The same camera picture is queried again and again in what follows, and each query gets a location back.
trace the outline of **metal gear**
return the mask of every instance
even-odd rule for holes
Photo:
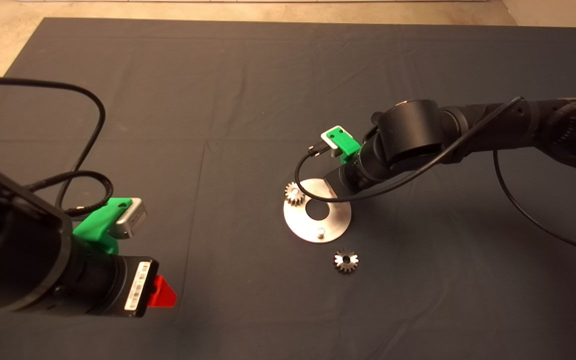
[[[349,274],[359,266],[359,256],[354,251],[341,249],[334,254],[334,267],[344,274]]]
[[[286,185],[283,194],[286,196],[286,202],[293,207],[303,204],[306,199],[306,194],[299,189],[299,186],[297,186],[297,183],[294,181]]]

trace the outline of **dark gray mat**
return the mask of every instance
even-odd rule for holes
[[[137,321],[0,312],[0,359],[576,359],[576,248],[512,208],[489,153],[355,203],[333,243],[282,216],[295,163],[333,125],[360,137],[406,99],[576,96],[576,29],[51,18],[7,75],[103,99],[84,168],[144,198],[121,252],[158,259],[183,301]],[[0,88],[0,170],[68,170],[95,118],[78,95]],[[576,170],[500,157],[517,198],[576,239]],[[87,185],[66,205],[96,200]],[[338,248],[359,271],[334,271]]]

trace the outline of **circular metal plate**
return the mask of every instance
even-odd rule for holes
[[[336,197],[322,178],[308,178],[302,180],[301,185],[316,196]],[[287,201],[283,201],[283,218],[295,235],[307,242],[327,243],[346,232],[352,215],[349,202],[327,203],[329,210],[327,217],[317,220],[311,218],[306,212],[306,204],[309,201],[311,197],[307,195],[300,205],[290,205]]]

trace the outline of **barcode label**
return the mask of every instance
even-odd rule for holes
[[[146,277],[150,268],[151,263],[148,261],[142,261],[137,266],[137,272],[134,274],[132,286],[130,287],[130,292],[128,292],[128,299],[126,299],[126,306],[123,307],[124,310],[129,312],[137,310],[137,304],[139,304],[139,299],[142,297],[142,291],[144,290],[144,284],[146,284]]]

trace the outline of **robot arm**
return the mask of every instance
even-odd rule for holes
[[[404,101],[375,112],[360,148],[324,179],[340,197],[352,196],[432,160],[500,104],[446,106]],[[470,153],[534,147],[576,168],[576,100],[520,100],[441,160],[461,162]]]

